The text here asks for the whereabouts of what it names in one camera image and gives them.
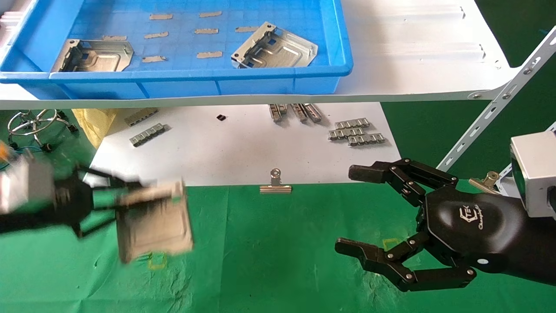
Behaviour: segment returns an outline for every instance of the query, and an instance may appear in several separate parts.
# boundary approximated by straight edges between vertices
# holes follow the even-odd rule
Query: metal sheet part
[[[218,33],[218,28],[198,28],[195,30],[196,34],[216,34]]]
[[[301,103],[292,103],[291,107],[294,108],[295,116],[300,122],[304,123],[307,121],[307,113],[305,112],[305,107]]]
[[[199,17],[212,17],[222,15],[222,11],[199,13]]]
[[[269,111],[272,120],[276,123],[282,120],[282,113],[278,107],[278,104],[269,104]]]
[[[173,14],[151,14],[148,19],[150,20],[157,20],[157,19],[172,19]]]
[[[134,147],[138,147],[153,139],[154,137],[164,133],[167,129],[168,125],[162,125],[158,123],[155,126],[145,130],[144,132],[130,138],[130,142]]]
[[[275,168],[270,171],[270,185],[260,186],[259,192],[262,194],[266,193],[291,193],[291,186],[282,185],[280,179],[281,171]]]
[[[145,39],[167,37],[169,34],[170,33],[168,33],[168,32],[152,33],[152,34],[145,35]]]
[[[179,195],[139,202],[116,213],[118,250],[123,263],[150,252],[173,255],[193,249],[183,182],[167,188],[172,189],[173,195]]]
[[[328,131],[328,140],[347,139],[349,136],[365,135],[362,128],[335,129]]]
[[[222,51],[197,53],[197,58],[211,58],[211,57],[222,57]]]
[[[242,27],[236,27],[236,33],[249,33],[249,32],[254,32],[256,30],[258,30],[259,27],[258,26],[242,26]]]
[[[123,121],[126,122],[126,124],[131,127],[134,126],[137,123],[140,123],[148,118],[150,118],[151,116],[153,116],[154,114],[158,113],[158,108],[157,107],[146,107],[144,109],[142,109],[139,112],[136,112],[128,117],[126,117]]]
[[[315,58],[318,46],[265,22],[232,54],[232,65],[248,67],[301,67]]]
[[[350,136],[350,137],[348,137],[347,140],[348,140],[348,145],[349,146],[381,144],[381,143],[386,142],[386,139],[380,133],[378,133],[378,134],[369,134],[369,135]]]
[[[127,41],[68,39],[52,72],[121,72],[131,63],[133,48]]]
[[[349,120],[349,121],[341,121],[341,122],[336,122],[334,124],[334,126],[336,126],[336,129],[359,128],[359,127],[367,128],[370,125],[371,123],[366,118]]]
[[[127,36],[102,36],[102,40],[107,41],[126,41]]]
[[[168,60],[163,56],[146,56],[143,58],[143,63],[162,62]]]
[[[319,110],[316,106],[312,103],[305,103],[303,104],[305,108],[305,112],[309,116],[309,118],[313,121],[313,123],[319,123],[322,121],[322,114],[320,114]]]

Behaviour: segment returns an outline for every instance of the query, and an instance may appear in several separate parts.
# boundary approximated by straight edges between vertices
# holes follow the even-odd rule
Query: metal binder clip
[[[270,171],[270,185],[259,187],[261,193],[291,193],[291,186],[282,185],[280,181],[280,169]]]

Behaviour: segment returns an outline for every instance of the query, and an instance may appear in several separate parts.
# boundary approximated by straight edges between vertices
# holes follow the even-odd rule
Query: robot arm
[[[48,226],[65,225],[73,229],[77,237],[85,237],[115,219],[110,218],[86,231],[81,230],[81,222],[92,211],[128,209],[119,201],[114,207],[95,208],[93,192],[97,189],[126,188],[140,189],[139,182],[125,182],[109,174],[84,167],[76,167],[72,174],[61,180],[54,180],[50,164],[40,163],[25,155],[12,160],[9,170],[2,173],[2,211],[14,212],[0,214],[0,233],[25,229],[40,229]],[[108,179],[107,187],[90,187],[82,181],[80,174],[89,173]],[[36,207],[33,212],[19,212],[26,205]]]
[[[336,241],[338,253],[358,258],[364,270],[384,275],[398,289],[461,288],[476,270],[556,285],[556,221],[529,217],[520,199],[460,192],[456,177],[410,159],[353,165],[349,177],[388,183],[419,207],[417,234],[389,251],[345,238]],[[426,194],[417,183],[435,190]],[[403,266],[423,249],[448,267],[412,271]]]

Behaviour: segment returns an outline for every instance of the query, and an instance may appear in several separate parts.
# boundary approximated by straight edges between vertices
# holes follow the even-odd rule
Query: stacked metal connectors
[[[371,123],[366,118],[337,122],[335,123],[336,129],[328,132],[328,140],[347,139],[347,144],[349,146],[381,144],[386,142],[386,139],[381,133],[365,133],[364,128],[368,128],[370,125]]]
[[[300,122],[307,122],[307,118],[311,119],[313,123],[320,123],[322,121],[322,114],[312,103],[290,103],[295,116]],[[287,113],[287,104],[269,104],[269,111],[272,120],[278,123],[282,117]]]

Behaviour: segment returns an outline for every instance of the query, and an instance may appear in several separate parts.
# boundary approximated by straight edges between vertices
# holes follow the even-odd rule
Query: small metal strip
[[[106,40],[106,41],[126,41],[127,36],[102,36],[102,40]]]
[[[157,107],[146,107],[139,112],[136,112],[124,119],[124,122],[131,127],[137,123],[144,121],[145,119],[150,118],[154,114],[158,113]]]
[[[211,58],[211,57],[222,57],[222,51],[197,53],[197,58]]]
[[[258,26],[243,26],[243,27],[236,27],[236,33],[249,33],[258,30]]]
[[[151,14],[148,19],[154,21],[157,19],[172,19],[173,14]]]
[[[166,61],[167,58],[163,56],[146,56],[143,58],[143,63],[153,63]]]
[[[222,11],[199,13],[199,17],[213,17],[222,15]]]
[[[380,133],[349,136],[347,140],[349,146],[381,144],[386,142],[386,139]]]
[[[322,120],[322,114],[320,114],[319,110],[316,106],[312,103],[305,103],[303,104],[305,108],[305,112],[309,116],[309,118],[313,121],[313,123],[319,123]]]
[[[152,34],[145,35],[145,39],[167,37],[168,35],[169,35],[168,32],[152,33]]]
[[[328,131],[328,140],[341,140],[350,136],[360,136],[364,134],[365,132],[361,128],[335,129]]]
[[[282,114],[280,112],[278,104],[269,104],[269,112],[270,112],[270,117],[272,117],[272,120],[275,123],[282,120]]]
[[[371,125],[371,123],[369,122],[368,119],[361,118],[355,120],[336,122],[334,125],[336,126],[336,129],[346,129],[346,128],[355,128],[355,127],[367,128]]]
[[[301,103],[292,103],[291,106],[294,108],[295,116],[299,119],[300,122],[307,121],[307,113],[305,112],[305,108]]]
[[[147,141],[153,139],[154,137],[164,133],[167,129],[167,125],[162,125],[160,123],[155,126],[145,130],[144,132],[130,138],[130,142],[134,147],[138,147]]]
[[[218,28],[198,28],[195,30],[195,34],[216,34],[218,33]]]
[[[278,104],[278,110],[280,111],[280,114],[286,114],[287,113],[287,105],[286,104]]]

